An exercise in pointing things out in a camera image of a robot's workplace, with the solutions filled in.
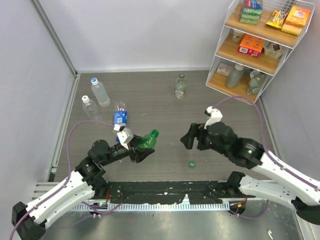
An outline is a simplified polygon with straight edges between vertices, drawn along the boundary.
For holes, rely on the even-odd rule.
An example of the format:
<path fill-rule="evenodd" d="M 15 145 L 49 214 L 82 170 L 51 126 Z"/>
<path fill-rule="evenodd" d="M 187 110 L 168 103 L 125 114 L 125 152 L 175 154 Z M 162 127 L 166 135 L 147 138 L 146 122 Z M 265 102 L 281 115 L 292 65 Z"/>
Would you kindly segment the green plastic bottle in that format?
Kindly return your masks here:
<path fill-rule="evenodd" d="M 159 131 L 154 129 L 142 137 L 138 143 L 140 149 L 153 149 L 156 146 Z"/>

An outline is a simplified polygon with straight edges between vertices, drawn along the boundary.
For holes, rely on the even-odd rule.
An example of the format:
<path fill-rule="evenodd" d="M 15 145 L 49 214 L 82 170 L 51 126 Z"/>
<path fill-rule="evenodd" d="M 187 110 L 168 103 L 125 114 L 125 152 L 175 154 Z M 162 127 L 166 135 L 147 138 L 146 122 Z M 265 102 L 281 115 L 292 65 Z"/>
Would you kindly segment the pepsi bottle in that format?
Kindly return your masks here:
<path fill-rule="evenodd" d="M 127 108 L 123 101 L 117 101 L 115 103 L 115 111 L 113 113 L 113 124 L 119 126 L 127 125 Z"/>

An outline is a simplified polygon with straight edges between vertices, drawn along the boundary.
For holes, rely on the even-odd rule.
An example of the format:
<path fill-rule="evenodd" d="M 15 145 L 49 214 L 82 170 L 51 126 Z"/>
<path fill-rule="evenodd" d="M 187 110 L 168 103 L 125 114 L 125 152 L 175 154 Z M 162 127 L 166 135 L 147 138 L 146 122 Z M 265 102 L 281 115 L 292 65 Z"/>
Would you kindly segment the clear plastic bottle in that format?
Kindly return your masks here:
<path fill-rule="evenodd" d="M 90 99 L 88 103 L 82 103 L 82 108 L 90 120 L 97 122 L 103 121 L 102 116 L 99 113 L 98 107 L 92 99 Z"/>

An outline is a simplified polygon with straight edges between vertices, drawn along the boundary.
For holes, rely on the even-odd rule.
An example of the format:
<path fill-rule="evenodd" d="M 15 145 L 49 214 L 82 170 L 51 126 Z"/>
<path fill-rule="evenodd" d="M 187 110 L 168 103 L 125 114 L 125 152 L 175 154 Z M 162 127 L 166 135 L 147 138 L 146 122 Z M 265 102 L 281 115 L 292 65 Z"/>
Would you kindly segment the white bottle cap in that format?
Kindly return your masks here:
<path fill-rule="evenodd" d="M 85 103 L 85 104 L 90 102 L 90 98 L 89 98 L 87 95 L 83 95 L 83 96 L 81 97 L 81 100 L 82 100 L 82 102 Z"/>

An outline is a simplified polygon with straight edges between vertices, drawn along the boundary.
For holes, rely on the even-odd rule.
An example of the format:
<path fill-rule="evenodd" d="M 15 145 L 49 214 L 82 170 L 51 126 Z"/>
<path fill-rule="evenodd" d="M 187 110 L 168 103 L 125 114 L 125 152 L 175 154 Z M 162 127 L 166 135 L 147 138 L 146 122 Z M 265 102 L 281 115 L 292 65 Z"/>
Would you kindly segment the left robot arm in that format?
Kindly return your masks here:
<path fill-rule="evenodd" d="M 102 199 L 108 184 L 104 180 L 104 166 L 130 157 L 139 163 L 154 153 L 154 147 L 133 136 L 130 142 L 113 146 L 105 140 L 97 140 L 79 165 L 65 180 L 40 197 L 25 204 L 16 203 L 12 208 L 13 233 L 22 240 L 39 240 L 46 230 L 68 210 L 91 198 Z"/>

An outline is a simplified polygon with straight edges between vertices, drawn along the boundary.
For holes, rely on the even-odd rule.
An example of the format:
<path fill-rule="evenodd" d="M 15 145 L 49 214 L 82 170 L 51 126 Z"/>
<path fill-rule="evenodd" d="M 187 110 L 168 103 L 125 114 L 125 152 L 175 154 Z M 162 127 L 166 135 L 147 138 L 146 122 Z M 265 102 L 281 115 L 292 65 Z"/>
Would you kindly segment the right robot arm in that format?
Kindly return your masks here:
<path fill-rule="evenodd" d="M 250 138 L 237 136 L 230 126 L 217 122 L 206 126 L 192 123 L 180 139 L 186 149 L 213 150 L 238 167 L 264 175 L 274 183 L 263 183 L 241 172 L 233 172 L 226 184 L 226 193 L 233 198 L 255 196 L 279 203 L 303 220 L 320 223 L 320 182 L 296 170 L 270 150 Z"/>

